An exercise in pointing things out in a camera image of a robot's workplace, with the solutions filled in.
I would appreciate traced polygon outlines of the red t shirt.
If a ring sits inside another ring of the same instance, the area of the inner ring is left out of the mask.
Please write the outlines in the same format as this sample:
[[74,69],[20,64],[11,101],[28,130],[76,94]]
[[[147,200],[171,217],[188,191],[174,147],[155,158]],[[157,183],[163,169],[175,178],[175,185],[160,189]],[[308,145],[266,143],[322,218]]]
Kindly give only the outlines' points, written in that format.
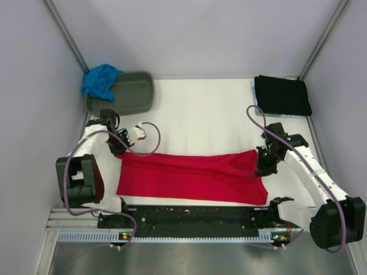
[[254,176],[257,152],[214,156],[125,153],[118,195],[264,205],[268,192]]

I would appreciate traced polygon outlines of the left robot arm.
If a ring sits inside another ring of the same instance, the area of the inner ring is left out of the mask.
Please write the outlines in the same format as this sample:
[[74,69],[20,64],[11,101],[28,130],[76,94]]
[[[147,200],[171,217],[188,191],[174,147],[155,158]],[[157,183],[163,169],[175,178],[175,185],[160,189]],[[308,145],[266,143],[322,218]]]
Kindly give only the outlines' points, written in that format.
[[123,199],[106,191],[97,164],[102,146],[107,146],[113,156],[131,147],[128,130],[119,130],[119,123],[120,117],[115,111],[100,111],[100,117],[86,125],[82,137],[85,142],[73,150],[72,155],[56,160],[56,172],[60,197],[65,205],[111,211],[111,222],[124,227],[129,223],[130,213],[123,209]]

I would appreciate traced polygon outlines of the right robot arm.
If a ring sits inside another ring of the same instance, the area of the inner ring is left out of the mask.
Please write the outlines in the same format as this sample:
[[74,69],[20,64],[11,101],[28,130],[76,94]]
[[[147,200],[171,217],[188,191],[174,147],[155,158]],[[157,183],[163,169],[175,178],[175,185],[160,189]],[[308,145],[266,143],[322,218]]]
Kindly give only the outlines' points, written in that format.
[[358,242],[364,235],[366,204],[341,189],[316,160],[300,134],[289,135],[281,123],[263,128],[264,145],[257,148],[256,178],[277,174],[285,163],[299,178],[315,206],[307,207],[290,197],[274,198],[268,207],[268,221],[279,227],[293,223],[310,233],[321,249]]

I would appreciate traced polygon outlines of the grey plastic bin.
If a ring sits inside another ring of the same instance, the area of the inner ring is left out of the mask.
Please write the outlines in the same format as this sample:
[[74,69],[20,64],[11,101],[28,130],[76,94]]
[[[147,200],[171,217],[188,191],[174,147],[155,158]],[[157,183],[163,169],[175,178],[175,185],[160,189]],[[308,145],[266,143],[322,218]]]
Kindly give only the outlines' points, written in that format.
[[102,109],[111,109],[118,115],[134,115],[147,112],[154,102],[155,90],[153,77],[148,72],[128,72],[118,75],[111,87],[115,101],[85,97],[89,113],[99,116]]

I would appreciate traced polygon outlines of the black folded t shirt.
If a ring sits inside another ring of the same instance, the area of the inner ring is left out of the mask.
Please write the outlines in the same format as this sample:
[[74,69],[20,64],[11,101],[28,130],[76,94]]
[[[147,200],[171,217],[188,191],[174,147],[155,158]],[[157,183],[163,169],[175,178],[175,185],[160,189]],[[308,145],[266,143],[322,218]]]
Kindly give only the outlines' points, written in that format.
[[306,84],[259,75],[254,78],[257,105],[267,114],[310,116],[312,109]]

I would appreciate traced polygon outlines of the blue crumpled t shirt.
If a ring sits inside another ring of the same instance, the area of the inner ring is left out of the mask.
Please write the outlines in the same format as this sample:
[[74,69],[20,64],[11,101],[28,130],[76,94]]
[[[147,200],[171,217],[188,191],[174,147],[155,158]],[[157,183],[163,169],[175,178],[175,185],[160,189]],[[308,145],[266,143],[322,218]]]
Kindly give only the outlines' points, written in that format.
[[89,73],[83,76],[81,95],[90,95],[96,99],[114,102],[115,96],[111,91],[111,87],[122,73],[122,70],[108,64],[99,65],[91,69]]

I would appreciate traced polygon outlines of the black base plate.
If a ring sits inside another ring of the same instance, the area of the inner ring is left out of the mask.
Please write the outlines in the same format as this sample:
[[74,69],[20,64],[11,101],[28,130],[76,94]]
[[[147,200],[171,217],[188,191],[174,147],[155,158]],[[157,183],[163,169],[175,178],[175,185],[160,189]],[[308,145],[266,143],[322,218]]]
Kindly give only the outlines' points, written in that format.
[[294,226],[276,221],[267,207],[247,206],[129,206],[137,224],[136,237],[255,237],[260,229]]

